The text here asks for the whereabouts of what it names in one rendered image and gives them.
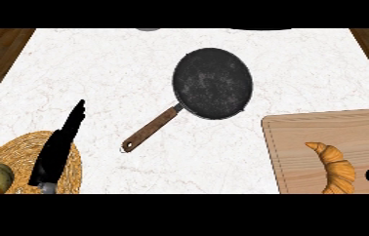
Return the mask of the pale wooden cutting board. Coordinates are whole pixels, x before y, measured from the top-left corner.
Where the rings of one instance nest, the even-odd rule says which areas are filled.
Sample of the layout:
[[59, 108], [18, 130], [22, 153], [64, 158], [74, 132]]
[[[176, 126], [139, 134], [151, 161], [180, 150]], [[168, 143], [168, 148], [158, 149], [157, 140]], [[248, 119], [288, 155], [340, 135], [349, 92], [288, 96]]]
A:
[[307, 142], [332, 145], [356, 172], [354, 192], [369, 194], [369, 109], [266, 116], [261, 121], [282, 194], [322, 193], [328, 179]]

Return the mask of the golden croissant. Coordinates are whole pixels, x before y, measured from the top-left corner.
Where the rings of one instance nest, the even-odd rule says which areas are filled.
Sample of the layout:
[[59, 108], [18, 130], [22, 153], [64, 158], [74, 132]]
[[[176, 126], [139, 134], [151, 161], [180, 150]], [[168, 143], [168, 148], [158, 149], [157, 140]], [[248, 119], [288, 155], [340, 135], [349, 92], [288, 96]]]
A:
[[344, 159], [341, 151], [322, 142], [307, 142], [306, 146], [316, 152], [326, 171], [326, 187], [323, 194], [351, 194], [356, 181], [356, 171]]

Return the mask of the yellow-green round fruit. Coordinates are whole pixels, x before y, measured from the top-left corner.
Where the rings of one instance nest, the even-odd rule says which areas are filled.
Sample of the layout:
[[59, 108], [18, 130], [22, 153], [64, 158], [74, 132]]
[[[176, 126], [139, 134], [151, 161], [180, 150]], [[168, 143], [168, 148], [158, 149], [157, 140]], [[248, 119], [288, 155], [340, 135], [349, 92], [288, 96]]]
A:
[[3, 194], [13, 183], [15, 174], [11, 167], [5, 164], [0, 164], [0, 194]]

